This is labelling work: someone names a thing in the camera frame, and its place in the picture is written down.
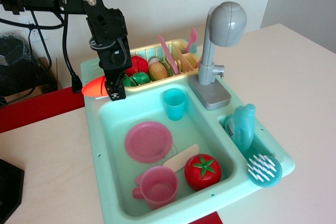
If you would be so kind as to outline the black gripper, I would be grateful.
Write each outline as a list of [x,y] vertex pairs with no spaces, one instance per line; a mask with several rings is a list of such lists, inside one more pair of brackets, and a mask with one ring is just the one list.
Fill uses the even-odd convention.
[[105,88],[111,101],[126,98],[122,77],[131,67],[127,27],[119,9],[108,9],[102,0],[83,0],[92,34],[90,47],[97,51],[106,77]]

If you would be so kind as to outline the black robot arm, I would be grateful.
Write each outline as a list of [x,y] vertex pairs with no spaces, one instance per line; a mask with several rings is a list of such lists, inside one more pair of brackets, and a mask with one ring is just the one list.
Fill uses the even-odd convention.
[[97,52],[99,67],[106,78],[102,89],[112,101],[126,98],[123,78],[132,62],[127,27],[119,9],[106,8],[102,0],[1,0],[1,4],[5,10],[15,15],[26,10],[40,11],[54,13],[60,19],[60,27],[63,28],[62,51],[71,74],[74,93],[82,89],[82,83],[75,74],[67,54],[68,16],[85,15],[92,35],[89,45]]

